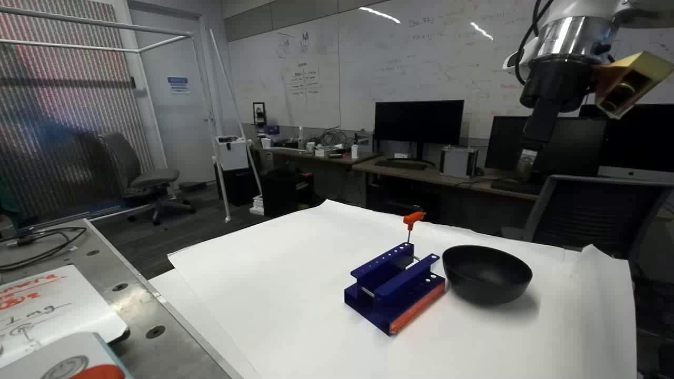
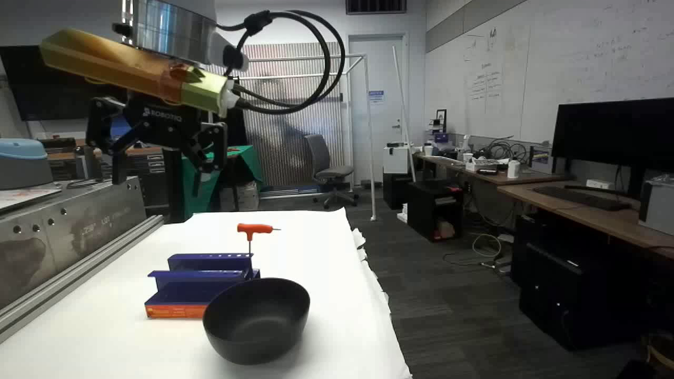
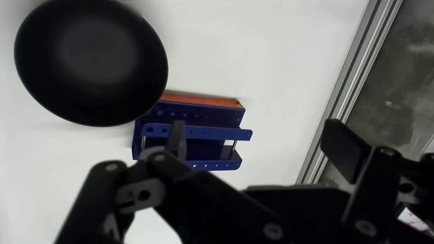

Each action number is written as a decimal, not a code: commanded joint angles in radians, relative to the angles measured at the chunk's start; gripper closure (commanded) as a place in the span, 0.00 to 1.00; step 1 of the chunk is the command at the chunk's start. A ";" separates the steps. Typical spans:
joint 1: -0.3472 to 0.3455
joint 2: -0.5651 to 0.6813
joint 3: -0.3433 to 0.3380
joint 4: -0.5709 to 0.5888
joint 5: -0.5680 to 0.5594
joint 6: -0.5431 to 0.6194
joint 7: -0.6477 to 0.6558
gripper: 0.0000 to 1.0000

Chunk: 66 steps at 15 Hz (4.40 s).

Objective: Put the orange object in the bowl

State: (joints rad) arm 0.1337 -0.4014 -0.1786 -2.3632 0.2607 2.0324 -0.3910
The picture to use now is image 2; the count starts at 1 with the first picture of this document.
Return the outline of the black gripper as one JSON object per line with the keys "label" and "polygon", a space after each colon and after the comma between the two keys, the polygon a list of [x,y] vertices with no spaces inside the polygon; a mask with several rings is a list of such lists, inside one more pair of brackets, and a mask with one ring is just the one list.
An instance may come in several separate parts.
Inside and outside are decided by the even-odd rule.
{"label": "black gripper", "polygon": [[[133,143],[151,143],[174,149],[211,149],[228,143],[221,123],[188,105],[169,105],[159,99],[135,96],[127,103],[114,97],[92,97],[88,103],[85,143],[112,152],[112,184],[127,182],[127,149]],[[183,163],[174,149],[163,152],[169,222],[184,219]]]}

